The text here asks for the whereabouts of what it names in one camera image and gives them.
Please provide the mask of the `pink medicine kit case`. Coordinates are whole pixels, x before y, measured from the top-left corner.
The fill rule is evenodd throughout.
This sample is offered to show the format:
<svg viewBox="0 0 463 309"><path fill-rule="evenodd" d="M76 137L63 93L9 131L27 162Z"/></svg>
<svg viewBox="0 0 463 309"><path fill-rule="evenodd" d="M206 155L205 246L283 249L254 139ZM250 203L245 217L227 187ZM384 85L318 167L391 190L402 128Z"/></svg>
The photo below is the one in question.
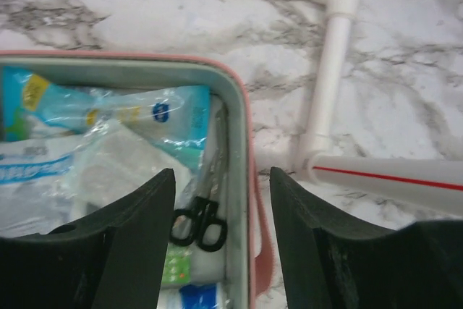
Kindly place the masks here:
<svg viewBox="0 0 463 309"><path fill-rule="evenodd" d="M208 85L229 111L226 280L234 308L254 308L273 275L273 247L258 186L250 102L239 76L225 64L185 55L103 51L2 51L1 64L24 67L62 85L155 89Z"/></svg>

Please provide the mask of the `white blue gauze packet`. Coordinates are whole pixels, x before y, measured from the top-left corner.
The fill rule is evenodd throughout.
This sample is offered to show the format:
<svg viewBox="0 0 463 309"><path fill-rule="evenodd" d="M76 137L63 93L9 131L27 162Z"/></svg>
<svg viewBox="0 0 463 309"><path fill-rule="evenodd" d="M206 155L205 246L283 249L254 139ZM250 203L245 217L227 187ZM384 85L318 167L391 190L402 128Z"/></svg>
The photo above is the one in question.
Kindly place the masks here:
<svg viewBox="0 0 463 309"><path fill-rule="evenodd" d="M1 236L48 234L87 214L68 174L82 135L1 143Z"/></svg>

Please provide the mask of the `small white blue bottle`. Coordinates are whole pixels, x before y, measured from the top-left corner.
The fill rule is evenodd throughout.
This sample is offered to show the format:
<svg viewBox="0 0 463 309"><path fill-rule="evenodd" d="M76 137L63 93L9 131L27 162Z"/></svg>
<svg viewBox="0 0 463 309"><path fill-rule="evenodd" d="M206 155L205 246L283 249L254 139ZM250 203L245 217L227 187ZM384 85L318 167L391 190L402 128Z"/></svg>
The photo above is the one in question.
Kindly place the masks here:
<svg viewBox="0 0 463 309"><path fill-rule="evenodd" d="M221 309L226 295L221 283L193 285L161 290L157 309Z"/></svg>

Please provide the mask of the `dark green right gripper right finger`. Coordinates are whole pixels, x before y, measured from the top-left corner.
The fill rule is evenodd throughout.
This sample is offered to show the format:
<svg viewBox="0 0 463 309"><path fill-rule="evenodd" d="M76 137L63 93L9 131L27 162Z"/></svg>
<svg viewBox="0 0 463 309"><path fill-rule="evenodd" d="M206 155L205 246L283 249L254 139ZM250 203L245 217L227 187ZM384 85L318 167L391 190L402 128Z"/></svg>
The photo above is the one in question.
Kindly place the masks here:
<svg viewBox="0 0 463 309"><path fill-rule="evenodd" d="M270 173L271 205L290 308L460 308L462 223L383 228Z"/></svg>

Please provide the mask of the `clear zip bag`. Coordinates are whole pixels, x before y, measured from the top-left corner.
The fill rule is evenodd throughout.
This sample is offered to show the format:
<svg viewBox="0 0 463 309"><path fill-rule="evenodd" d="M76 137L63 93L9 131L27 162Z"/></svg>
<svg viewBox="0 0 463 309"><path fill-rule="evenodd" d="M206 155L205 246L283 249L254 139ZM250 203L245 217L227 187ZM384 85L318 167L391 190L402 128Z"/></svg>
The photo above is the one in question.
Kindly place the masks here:
<svg viewBox="0 0 463 309"><path fill-rule="evenodd" d="M176 192L182 193L192 179L190 170L122 123L110 119L97 123L84 135L66 175L66 185L79 201L103 208L164 169L174 170Z"/></svg>

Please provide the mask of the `small green medicine box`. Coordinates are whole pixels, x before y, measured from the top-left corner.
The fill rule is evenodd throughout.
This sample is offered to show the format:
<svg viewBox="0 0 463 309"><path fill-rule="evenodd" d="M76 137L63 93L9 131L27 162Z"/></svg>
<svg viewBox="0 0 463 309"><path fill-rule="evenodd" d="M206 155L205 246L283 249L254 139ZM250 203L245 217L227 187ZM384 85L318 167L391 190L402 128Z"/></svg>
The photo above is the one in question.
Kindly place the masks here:
<svg viewBox="0 0 463 309"><path fill-rule="evenodd" d="M162 287L181 287L190 283L191 255L190 247L168 245L162 273Z"/></svg>

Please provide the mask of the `blue cotton swab packet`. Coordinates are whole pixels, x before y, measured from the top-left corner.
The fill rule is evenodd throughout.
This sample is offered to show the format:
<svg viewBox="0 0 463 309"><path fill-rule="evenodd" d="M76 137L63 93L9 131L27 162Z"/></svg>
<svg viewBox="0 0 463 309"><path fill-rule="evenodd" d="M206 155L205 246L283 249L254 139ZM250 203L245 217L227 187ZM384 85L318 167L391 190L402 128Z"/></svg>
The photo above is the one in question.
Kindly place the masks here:
<svg viewBox="0 0 463 309"><path fill-rule="evenodd" d="M202 164L210 90L180 86L141 93L65 88L19 67L3 67L1 101L8 141L82 134L116 119L191 170Z"/></svg>

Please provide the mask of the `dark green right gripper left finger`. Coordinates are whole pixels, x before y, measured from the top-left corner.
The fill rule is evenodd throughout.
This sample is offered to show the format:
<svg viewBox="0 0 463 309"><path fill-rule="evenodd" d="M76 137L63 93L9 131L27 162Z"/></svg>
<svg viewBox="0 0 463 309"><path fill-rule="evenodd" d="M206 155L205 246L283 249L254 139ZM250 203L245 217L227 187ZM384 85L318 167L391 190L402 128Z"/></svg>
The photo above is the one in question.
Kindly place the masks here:
<svg viewBox="0 0 463 309"><path fill-rule="evenodd" d="M1 307L155 308L174 200L164 169L48 234L1 238Z"/></svg>

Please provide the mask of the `metal scissors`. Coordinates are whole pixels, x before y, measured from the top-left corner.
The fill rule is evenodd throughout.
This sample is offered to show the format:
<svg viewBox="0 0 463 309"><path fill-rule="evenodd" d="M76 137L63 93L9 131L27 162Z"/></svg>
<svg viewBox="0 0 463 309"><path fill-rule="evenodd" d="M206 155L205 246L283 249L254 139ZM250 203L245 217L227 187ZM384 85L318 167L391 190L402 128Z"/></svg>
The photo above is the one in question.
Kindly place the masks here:
<svg viewBox="0 0 463 309"><path fill-rule="evenodd" d="M205 172L197 193L187 208L174 210L173 222L182 217L189 222L189 229L184 237L170 232L169 242L179 247L195 243L201 250L214 253L220 250L226 241L228 224L218 216L220 194L224 188L224 178L228 166L228 135L226 112L217 111L216 140L217 149L210 166Z"/></svg>

